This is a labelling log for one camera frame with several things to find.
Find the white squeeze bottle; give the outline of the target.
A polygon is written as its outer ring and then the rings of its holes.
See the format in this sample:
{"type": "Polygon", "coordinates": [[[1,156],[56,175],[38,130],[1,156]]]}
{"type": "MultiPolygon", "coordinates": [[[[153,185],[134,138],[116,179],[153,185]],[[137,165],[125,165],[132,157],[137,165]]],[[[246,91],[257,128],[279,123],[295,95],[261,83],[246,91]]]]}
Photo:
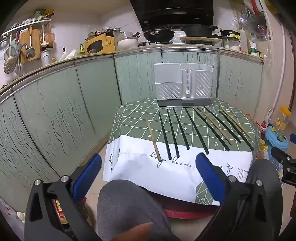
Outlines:
{"type": "Polygon", "coordinates": [[[241,44],[241,51],[248,53],[247,34],[243,28],[240,29],[240,44],[241,44]]]}

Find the brown bamboo chopstick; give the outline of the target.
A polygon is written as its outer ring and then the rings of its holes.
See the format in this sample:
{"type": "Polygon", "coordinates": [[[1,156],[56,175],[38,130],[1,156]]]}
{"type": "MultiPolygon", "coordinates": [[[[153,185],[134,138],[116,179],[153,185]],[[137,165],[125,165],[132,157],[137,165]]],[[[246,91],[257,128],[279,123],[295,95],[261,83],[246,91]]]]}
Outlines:
{"type": "Polygon", "coordinates": [[[153,131],[152,131],[152,129],[151,129],[151,125],[150,125],[150,123],[149,123],[148,120],[147,120],[147,127],[148,127],[148,129],[149,129],[149,134],[151,135],[151,141],[152,141],[152,144],[153,144],[153,146],[154,146],[154,150],[155,150],[155,153],[156,153],[156,156],[157,156],[158,162],[160,163],[160,162],[162,161],[162,159],[161,159],[161,156],[160,156],[160,154],[159,154],[159,149],[158,149],[158,147],[157,147],[156,140],[155,140],[155,138],[154,138],[154,134],[153,134],[153,131]]]}
{"type": "Polygon", "coordinates": [[[222,131],[222,129],[208,116],[206,113],[204,113],[200,108],[197,108],[197,110],[203,114],[212,124],[217,128],[217,130],[221,133],[221,135],[227,140],[227,142],[232,146],[233,142],[231,142],[230,138],[222,131]]]}
{"type": "Polygon", "coordinates": [[[252,140],[251,135],[242,127],[242,125],[233,117],[231,116],[222,106],[219,106],[219,109],[224,112],[244,133],[245,135],[252,140]]]}

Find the yellow microwave oven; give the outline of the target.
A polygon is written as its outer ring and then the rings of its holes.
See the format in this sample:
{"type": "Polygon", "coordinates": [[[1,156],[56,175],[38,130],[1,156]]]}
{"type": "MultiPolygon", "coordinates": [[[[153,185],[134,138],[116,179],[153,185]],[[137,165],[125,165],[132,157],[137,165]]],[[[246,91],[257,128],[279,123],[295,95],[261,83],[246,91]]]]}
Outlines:
{"type": "Polygon", "coordinates": [[[86,55],[90,55],[91,53],[114,53],[116,51],[116,44],[113,32],[103,33],[87,40],[84,44],[84,50],[86,55]]]}

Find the wooden cutting board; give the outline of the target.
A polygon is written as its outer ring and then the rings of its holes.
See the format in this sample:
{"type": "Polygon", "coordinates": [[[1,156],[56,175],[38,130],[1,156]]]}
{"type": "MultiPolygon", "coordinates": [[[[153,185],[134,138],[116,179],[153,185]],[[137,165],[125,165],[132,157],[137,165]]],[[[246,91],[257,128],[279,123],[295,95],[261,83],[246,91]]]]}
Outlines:
{"type": "Polygon", "coordinates": [[[21,49],[21,64],[41,59],[41,43],[43,42],[43,30],[45,30],[46,34],[47,25],[48,24],[45,23],[41,23],[39,25],[29,25],[22,31],[20,35],[21,44],[26,44],[27,47],[22,47],[21,49]],[[30,47],[34,48],[35,56],[32,58],[27,58],[27,49],[29,49],[30,47]]]}

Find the white plastic utensil holder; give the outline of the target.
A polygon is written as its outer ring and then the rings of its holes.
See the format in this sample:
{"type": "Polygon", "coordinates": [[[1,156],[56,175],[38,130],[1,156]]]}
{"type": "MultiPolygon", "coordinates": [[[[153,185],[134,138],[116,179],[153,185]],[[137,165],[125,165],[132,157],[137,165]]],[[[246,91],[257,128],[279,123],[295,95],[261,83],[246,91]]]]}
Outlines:
{"type": "Polygon", "coordinates": [[[158,107],[209,106],[213,87],[212,73],[212,66],[206,64],[155,64],[158,107]]]}

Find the yellow capped plastic jar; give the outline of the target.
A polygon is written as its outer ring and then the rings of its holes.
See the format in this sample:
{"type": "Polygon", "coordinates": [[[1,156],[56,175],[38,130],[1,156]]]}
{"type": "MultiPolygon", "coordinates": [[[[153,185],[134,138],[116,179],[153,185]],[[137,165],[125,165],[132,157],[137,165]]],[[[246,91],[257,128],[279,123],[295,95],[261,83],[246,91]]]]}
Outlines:
{"type": "Polygon", "coordinates": [[[290,121],[291,112],[286,106],[280,107],[280,112],[276,115],[275,121],[273,123],[273,128],[277,132],[283,133],[290,121]]]}

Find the metal skimmer ladle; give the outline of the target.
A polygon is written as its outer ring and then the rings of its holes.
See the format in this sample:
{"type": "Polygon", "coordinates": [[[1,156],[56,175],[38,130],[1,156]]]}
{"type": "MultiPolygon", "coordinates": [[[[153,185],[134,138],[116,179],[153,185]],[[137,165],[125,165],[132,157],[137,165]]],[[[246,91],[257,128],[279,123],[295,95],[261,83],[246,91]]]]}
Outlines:
{"type": "Polygon", "coordinates": [[[11,54],[11,41],[12,41],[12,35],[10,35],[8,58],[4,63],[4,72],[6,74],[12,73],[16,67],[16,64],[17,64],[16,57],[11,54]]]}

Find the green checked tablecloth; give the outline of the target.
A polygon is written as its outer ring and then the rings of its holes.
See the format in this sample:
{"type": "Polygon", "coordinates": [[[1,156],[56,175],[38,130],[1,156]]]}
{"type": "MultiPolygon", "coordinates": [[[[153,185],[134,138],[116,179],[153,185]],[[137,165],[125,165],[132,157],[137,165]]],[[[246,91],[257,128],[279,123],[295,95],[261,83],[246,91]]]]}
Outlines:
{"type": "MultiPolygon", "coordinates": [[[[199,137],[190,119],[187,116],[185,108],[176,107],[176,106],[174,108],[182,124],[183,130],[185,132],[186,138],[189,143],[189,147],[196,147],[196,148],[203,149],[201,142],[199,140],[199,137]]],[[[255,153],[258,150],[260,131],[254,125],[253,121],[247,114],[244,114],[240,109],[233,107],[229,103],[223,100],[220,100],[218,98],[212,98],[210,105],[207,108],[210,109],[210,111],[212,111],[215,115],[217,115],[222,120],[222,122],[224,122],[241,140],[241,143],[239,144],[236,141],[236,139],[234,139],[234,137],[232,137],[230,133],[226,129],[224,129],[222,125],[220,125],[217,119],[215,119],[210,113],[208,113],[204,109],[203,106],[195,107],[195,108],[187,108],[208,150],[226,151],[222,146],[222,144],[220,143],[220,141],[217,139],[217,137],[215,137],[215,135],[211,132],[210,128],[208,128],[208,126],[193,111],[193,109],[196,109],[196,111],[199,114],[201,114],[201,116],[211,125],[211,127],[215,130],[215,132],[219,134],[222,140],[224,140],[226,145],[230,148],[230,151],[255,153]],[[233,116],[242,125],[242,127],[251,135],[252,140],[250,140],[245,135],[245,133],[225,114],[229,118],[229,120],[231,120],[234,123],[234,125],[241,131],[241,133],[247,138],[250,144],[254,147],[254,151],[251,151],[251,149],[248,147],[246,142],[243,141],[240,135],[238,135],[238,133],[229,124],[229,122],[227,122],[227,120],[221,115],[221,113],[219,112],[220,111],[219,106],[222,106],[222,108],[224,108],[231,116],[233,116]],[[217,128],[215,128],[215,126],[213,126],[213,124],[203,114],[201,114],[197,110],[197,108],[200,108],[204,113],[210,116],[210,118],[222,129],[222,131],[224,131],[224,133],[230,138],[231,142],[233,142],[232,146],[221,135],[221,133],[217,130],[217,128]]],[[[113,127],[110,134],[110,141],[114,141],[115,139],[119,138],[121,135],[126,135],[133,138],[140,138],[144,140],[150,140],[151,135],[149,134],[149,129],[147,127],[147,120],[148,120],[151,125],[151,129],[153,131],[156,142],[158,143],[162,142],[165,144],[161,122],[159,120],[159,113],[158,113],[158,110],[159,110],[165,125],[166,135],[168,138],[171,154],[176,153],[173,137],[171,134],[170,123],[167,115],[167,109],[170,112],[170,117],[174,127],[174,132],[175,132],[178,147],[185,146],[177,119],[173,111],[173,107],[169,107],[169,108],[158,107],[157,100],[155,97],[147,97],[142,100],[135,100],[130,103],[127,103],[126,105],[120,106],[114,118],[113,127]]]]}

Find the red stool seat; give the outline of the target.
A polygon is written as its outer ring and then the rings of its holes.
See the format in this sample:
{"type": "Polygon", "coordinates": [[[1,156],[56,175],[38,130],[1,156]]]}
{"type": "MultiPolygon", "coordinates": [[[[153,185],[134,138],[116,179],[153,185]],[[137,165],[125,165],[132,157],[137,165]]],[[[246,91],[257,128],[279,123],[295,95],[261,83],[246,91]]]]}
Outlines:
{"type": "Polygon", "coordinates": [[[172,219],[199,219],[212,216],[218,206],[186,202],[160,195],[159,203],[168,218],[172,219]]]}

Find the black wok pan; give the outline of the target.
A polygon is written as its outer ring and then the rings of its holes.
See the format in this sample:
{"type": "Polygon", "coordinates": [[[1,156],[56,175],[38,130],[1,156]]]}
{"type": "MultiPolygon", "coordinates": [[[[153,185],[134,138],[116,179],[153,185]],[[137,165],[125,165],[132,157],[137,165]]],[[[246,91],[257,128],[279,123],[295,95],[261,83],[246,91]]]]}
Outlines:
{"type": "Polygon", "coordinates": [[[144,37],[151,43],[169,43],[175,32],[168,28],[155,28],[149,24],[148,21],[144,21],[149,30],[144,31],[144,37]]]}

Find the grey trouser leg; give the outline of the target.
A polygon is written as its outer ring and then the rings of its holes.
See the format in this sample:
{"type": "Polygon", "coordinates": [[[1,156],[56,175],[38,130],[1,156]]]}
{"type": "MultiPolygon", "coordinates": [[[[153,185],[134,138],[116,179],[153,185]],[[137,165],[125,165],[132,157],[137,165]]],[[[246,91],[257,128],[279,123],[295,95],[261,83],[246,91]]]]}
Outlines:
{"type": "Polygon", "coordinates": [[[110,181],[100,190],[97,229],[102,240],[178,240],[162,205],[128,180],[110,181]]]}

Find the black range hood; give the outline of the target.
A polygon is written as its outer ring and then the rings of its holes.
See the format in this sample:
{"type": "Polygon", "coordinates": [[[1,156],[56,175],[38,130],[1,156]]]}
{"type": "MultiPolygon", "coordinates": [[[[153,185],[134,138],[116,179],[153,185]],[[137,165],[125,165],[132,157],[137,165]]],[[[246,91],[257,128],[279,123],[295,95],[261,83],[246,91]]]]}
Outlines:
{"type": "Polygon", "coordinates": [[[152,28],[181,28],[185,25],[213,25],[212,1],[150,0],[130,1],[142,30],[152,28]]]}

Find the blue plastic container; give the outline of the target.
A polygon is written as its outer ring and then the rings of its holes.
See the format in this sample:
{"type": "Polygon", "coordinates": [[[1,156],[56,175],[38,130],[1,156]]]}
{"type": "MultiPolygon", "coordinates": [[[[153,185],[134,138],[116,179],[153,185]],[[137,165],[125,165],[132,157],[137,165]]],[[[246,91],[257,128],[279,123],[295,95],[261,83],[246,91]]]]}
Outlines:
{"type": "Polygon", "coordinates": [[[282,151],[289,148],[289,141],[283,133],[278,133],[272,126],[268,126],[265,132],[265,138],[272,147],[277,147],[282,151]]]}

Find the black cooking pot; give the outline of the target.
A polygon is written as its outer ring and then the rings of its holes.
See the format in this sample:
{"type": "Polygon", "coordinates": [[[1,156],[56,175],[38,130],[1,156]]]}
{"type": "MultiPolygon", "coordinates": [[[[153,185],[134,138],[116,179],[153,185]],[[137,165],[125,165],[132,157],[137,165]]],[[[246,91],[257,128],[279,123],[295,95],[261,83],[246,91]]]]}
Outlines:
{"type": "Polygon", "coordinates": [[[215,25],[187,25],[181,30],[185,32],[187,37],[213,37],[213,31],[217,30],[215,25]]]}

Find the black chopstick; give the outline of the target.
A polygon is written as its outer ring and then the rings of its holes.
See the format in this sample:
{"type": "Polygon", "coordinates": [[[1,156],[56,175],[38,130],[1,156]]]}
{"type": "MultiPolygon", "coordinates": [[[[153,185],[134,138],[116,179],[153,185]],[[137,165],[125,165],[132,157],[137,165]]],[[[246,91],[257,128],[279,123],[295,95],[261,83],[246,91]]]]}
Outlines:
{"type": "Polygon", "coordinates": [[[183,140],[184,140],[185,146],[186,146],[187,150],[189,150],[190,147],[189,147],[188,140],[187,140],[187,138],[186,138],[185,132],[184,132],[183,127],[182,127],[182,124],[181,124],[181,122],[180,122],[180,119],[179,119],[179,117],[178,117],[178,115],[177,115],[177,112],[176,112],[176,110],[175,110],[174,107],[173,107],[173,111],[174,111],[175,117],[176,117],[176,119],[177,119],[177,122],[178,122],[178,125],[179,125],[179,129],[180,129],[180,131],[181,131],[181,134],[182,134],[182,137],[183,137],[183,140]]]}
{"type": "Polygon", "coordinates": [[[191,115],[189,114],[187,108],[185,108],[185,111],[186,111],[187,116],[188,116],[188,118],[190,119],[190,121],[191,121],[191,123],[192,123],[192,125],[193,125],[193,127],[194,127],[194,129],[195,129],[195,131],[196,131],[196,133],[197,133],[197,135],[198,135],[198,137],[199,137],[199,140],[200,140],[200,142],[201,142],[201,145],[202,145],[202,147],[203,147],[205,153],[206,153],[206,154],[209,154],[208,148],[207,148],[207,146],[206,146],[206,144],[205,144],[205,142],[204,142],[204,140],[203,140],[203,138],[202,138],[202,136],[201,136],[201,134],[200,134],[200,132],[199,132],[199,130],[198,130],[198,128],[197,128],[197,126],[196,126],[194,120],[193,120],[193,118],[192,118],[191,115]]]}
{"type": "Polygon", "coordinates": [[[217,115],[215,115],[212,111],[210,111],[210,109],[208,109],[206,106],[204,106],[204,109],[208,112],[208,113],[210,113],[215,119],[217,119],[217,121],[220,123],[220,125],[222,125],[223,127],[224,127],[224,129],[226,129],[229,133],[230,133],[230,135],[232,136],[232,137],[234,137],[234,139],[236,139],[236,141],[240,144],[241,143],[241,140],[239,139],[239,137],[237,137],[236,135],[235,135],[235,133],[224,123],[224,122],[222,122],[222,120],[217,116],[217,115]]]}
{"type": "Polygon", "coordinates": [[[222,111],[219,111],[219,112],[227,120],[227,122],[229,122],[229,124],[234,128],[234,130],[238,133],[238,135],[240,135],[243,141],[246,142],[246,144],[251,149],[251,151],[254,151],[254,147],[250,144],[247,138],[241,133],[241,131],[234,125],[234,123],[231,120],[229,120],[229,118],[222,111]]]}
{"type": "Polygon", "coordinates": [[[230,148],[226,145],[226,143],[224,142],[224,140],[222,140],[222,138],[219,136],[219,134],[217,132],[215,132],[215,130],[211,127],[211,125],[201,116],[201,114],[199,114],[196,109],[193,109],[193,111],[201,118],[201,120],[208,126],[208,128],[210,128],[211,132],[215,135],[215,137],[217,137],[217,139],[220,141],[220,143],[222,144],[222,146],[224,147],[224,149],[229,152],[230,148]]]}
{"type": "Polygon", "coordinates": [[[176,151],[176,157],[179,158],[180,157],[180,153],[179,153],[178,144],[177,144],[177,141],[176,141],[174,127],[173,127],[173,124],[172,124],[172,121],[171,121],[171,117],[170,117],[170,112],[169,112],[168,109],[166,110],[166,112],[167,112],[169,123],[170,123],[171,134],[172,134],[172,137],[173,137],[173,142],[174,142],[175,151],[176,151]]]}
{"type": "Polygon", "coordinates": [[[159,110],[158,110],[158,113],[159,113],[159,120],[161,122],[162,131],[163,131],[164,141],[165,141],[165,145],[166,145],[166,151],[168,153],[168,159],[172,160],[171,159],[171,151],[170,151],[170,147],[169,147],[169,143],[168,143],[168,138],[167,138],[167,134],[166,134],[166,130],[165,130],[165,125],[164,125],[164,122],[162,120],[162,116],[161,116],[161,113],[159,110]]]}

